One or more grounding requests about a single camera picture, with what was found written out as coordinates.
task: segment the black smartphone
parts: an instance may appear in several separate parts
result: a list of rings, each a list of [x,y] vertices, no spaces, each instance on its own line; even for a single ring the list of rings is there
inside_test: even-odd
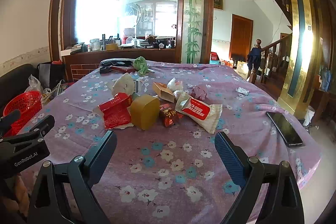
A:
[[[295,129],[282,113],[266,112],[266,115],[270,117],[272,122],[275,124],[276,128],[281,134],[281,137],[288,147],[299,146],[303,144],[300,136],[296,133]]]

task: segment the picture frame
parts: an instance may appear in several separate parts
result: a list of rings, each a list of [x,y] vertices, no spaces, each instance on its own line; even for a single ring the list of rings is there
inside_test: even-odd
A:
[[[214,9],[223,10],[223,0],[213,0]]]

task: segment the screw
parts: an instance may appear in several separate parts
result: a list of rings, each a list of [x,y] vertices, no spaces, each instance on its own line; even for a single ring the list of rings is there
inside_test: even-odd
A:
[[[253,164],[256,164],[258,162],[258,159],[256,157],[249,157],[249,161]]]
[[[77,156],[77,157],[75,157],[74,161],[75,162],[81,162],[83,159],[84,159],[83,156]]]
[[[288,167],[289,167],[289,162],[284,160],[284,161],[282,162],[282,165],[283,165],[284,167],[288,168]]]
[[[46,160],[46,161],[43,163],[43,167],[48,167],[50,164],[51,164],[50,160]]]

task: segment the red basket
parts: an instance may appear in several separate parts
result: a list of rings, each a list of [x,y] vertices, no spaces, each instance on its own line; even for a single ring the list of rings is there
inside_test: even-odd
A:
[[[3,110],[4,116],[16,109],[21,112],[20,119],[12,124],[13,135],[16,135],[42,109],[41,97],[42,95],[39,91],[28,91],[16,96],[6,105]]]

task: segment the gold column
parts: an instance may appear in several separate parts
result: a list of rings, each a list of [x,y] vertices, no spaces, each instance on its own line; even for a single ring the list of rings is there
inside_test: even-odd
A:
[[[292,0],[293,37],[287,75],[278,104],[304,118],[320,68],[322,14],[319,0]]]

